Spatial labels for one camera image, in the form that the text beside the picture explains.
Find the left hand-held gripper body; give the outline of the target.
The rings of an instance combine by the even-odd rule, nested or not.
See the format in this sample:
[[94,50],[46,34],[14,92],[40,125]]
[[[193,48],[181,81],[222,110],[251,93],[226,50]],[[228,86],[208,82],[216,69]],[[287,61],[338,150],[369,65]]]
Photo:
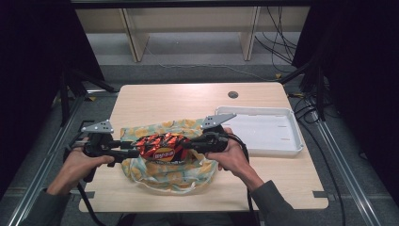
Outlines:
[[109,155],[114,158],[123,157],[121,151],[113,150],[113,147],[118,147],[120,144],[112,137],[115,130],[109,120],[84,125],[81,128],[81,132],[88,134],[88,140],[84,142],[84,154],[87,156]]

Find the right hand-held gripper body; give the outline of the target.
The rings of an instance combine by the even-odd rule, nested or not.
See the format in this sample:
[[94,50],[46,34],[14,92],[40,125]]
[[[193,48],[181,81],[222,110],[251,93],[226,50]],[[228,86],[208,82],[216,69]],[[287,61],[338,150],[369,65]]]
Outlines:
[[226,149],[229,137],[222,124],[233,119],[235,113],[207,116],[200,128],[202,134],[191,139],[191,145],[198,153],[221,152]]

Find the red chip packet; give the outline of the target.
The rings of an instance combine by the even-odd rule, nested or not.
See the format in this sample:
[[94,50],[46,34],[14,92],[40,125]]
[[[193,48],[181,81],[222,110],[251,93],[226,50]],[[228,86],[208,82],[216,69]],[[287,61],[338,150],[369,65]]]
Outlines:
[[189,138],[175,133],[154,134],[139,138],[134,142],[140,156],[148,161],[181,165],[184,163],[188,150],[184,144]]

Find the fruit print cloth bag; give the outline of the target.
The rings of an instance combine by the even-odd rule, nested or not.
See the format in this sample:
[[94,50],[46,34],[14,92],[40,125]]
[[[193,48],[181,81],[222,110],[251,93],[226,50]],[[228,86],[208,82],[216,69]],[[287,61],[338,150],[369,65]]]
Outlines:
[[[145,136],[175,133],[190,140],[202,134],[201,123],[202,119],[183,119],[137,127],[123,127],[120,129],[120,139],[134,143]],[[184,194],[210,184],[213,181],[217,163],[207,159],[202,153],[188,152],[181,165],[160,164],[148,161],[139,155],[138,158],[123,160],[121,168],[127,178],[149,189]]]

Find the white plastic tray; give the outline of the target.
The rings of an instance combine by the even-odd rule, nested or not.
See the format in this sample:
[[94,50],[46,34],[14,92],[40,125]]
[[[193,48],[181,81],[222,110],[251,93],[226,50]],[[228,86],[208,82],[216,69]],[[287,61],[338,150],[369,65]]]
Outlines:
[[215,113],[235,114],[222,125],[242,139],[250,156],[294,157],[304,148],[294,112],[289,108],[219,106]]

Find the person's right hand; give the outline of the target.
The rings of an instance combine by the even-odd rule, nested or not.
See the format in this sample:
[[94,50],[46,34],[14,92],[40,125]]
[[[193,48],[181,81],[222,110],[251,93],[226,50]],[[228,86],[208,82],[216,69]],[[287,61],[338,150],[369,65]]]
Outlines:
[[219,170],[229,170],[234,176],[238,177],[252,192],[263,185],[263,180],[248,163],[241,145],[229,139],[227,147],[220,153],[207,153],[208,159],[218,162]]

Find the person's left hand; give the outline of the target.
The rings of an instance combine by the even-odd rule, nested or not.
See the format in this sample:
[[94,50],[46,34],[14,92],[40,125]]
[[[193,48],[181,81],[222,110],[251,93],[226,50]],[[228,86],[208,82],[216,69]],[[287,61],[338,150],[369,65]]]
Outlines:
[[90,174],[90,172],[103,164],[114,161],[113,156],[102,155],[89,157],[83,153],[82,147],[74,148],[65,160],[61,170],[54,181],[47,187],[46,192],[50,195],[67,195],[76,187],[79,181]]

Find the black metal stand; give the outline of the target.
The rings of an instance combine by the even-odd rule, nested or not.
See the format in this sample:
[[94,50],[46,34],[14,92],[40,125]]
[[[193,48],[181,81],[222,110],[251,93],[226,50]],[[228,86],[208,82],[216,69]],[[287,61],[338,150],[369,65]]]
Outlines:
[[316,111],[321,121],[325,120],[324,114],[324,74],[322,70],[321,58],[313,56],[311,60],[299,67],[292,73],[282,77],[279,83],[284,85],[291,80],[303,74],[302,81],[299,85],[303,92],[316,92]]
[[83,85],[84,81],[88,81],[89,83],[108,92],[117,92],[115,88],[107,85],[104,81],[90,76],[87,73],[84,73],[78,69],[64,69],[62,74],[59,76],[59,94],[62,109],[62,126],[67,123],[72,113],[70,110],[68,91],[70,90],[75,97],[84,97],[88,93],[88,90]]

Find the black curtain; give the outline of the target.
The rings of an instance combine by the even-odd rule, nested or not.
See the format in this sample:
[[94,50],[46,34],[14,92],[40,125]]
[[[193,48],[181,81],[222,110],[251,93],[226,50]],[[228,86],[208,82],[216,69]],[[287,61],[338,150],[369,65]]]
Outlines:
[[72,0],[0,0],[0,198],[32,148],[66,69],[104,78]]
[[296,49],[304,65],[343,17],[323,62],[334,104],[399,204],[399,0],[313,0]]

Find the light wooden shelf unit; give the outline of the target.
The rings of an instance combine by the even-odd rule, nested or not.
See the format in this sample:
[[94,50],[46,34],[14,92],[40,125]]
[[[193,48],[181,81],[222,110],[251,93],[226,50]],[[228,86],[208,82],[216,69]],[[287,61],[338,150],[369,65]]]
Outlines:
[[78,9],[87,33],[123,33],[133,61],[139,62],[151,33],[236,32],[243,59],[251,60],[255,34],[272,32],[282,23],[284,32],[300,32],[308,7],[218,8],[106,8]]

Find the aluminium floor rail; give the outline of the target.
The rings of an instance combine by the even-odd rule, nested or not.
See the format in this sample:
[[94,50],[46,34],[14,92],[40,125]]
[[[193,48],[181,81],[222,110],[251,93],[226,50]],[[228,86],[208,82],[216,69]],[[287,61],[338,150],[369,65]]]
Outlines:
[[86,96],[80,96],[76,97],[72,102],[68,100],[68,104],[71,105],[71,110],[68,112],[67,118],[56,124],[56,130],[53,133],[44,136],[45,138],[49,138],[49,141],[45,142],[46,149],[40,148],[42,155],[39,166],[35,170],[24,168],[25,172],[32,171],[32,177],[29,181],[29,185],[22,190],[20,200],[7,226],[19,226],[30,212],[32,205],[42,190],[42,186],[56,161],[58,153],[63,152],[67,147],[67,134],[71,131],[75,115],[85,99]]
[[324,139],[328,150],[330,151],[332,159],[334,160],[339,173],[343,177],[343,181],[349,193],[351,194],[354,203],[359,209],[359,212],[366,225],[382,226],[371,201],[366,196],[366,193],[363,191],[363,189],[360,187],[360,184],[356,179],[355,174],[345,160],[338,143],[336,142],[334,136],[327,126],[327,123],[325,121],[319,121],[317,122],[317,128],[322,138]]

